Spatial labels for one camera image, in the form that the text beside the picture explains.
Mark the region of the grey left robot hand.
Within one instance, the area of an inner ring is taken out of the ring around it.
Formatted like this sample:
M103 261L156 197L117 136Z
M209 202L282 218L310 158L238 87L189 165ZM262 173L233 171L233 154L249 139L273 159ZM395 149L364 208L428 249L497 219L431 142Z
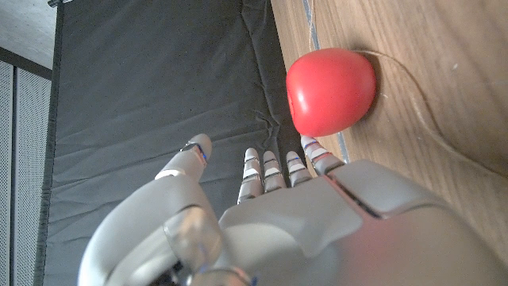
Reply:
M307 168L248 149L237 204L217 217L199 134L115 207L81 285L504 285L507 267L442 199L382 165L346 164L302 137Z

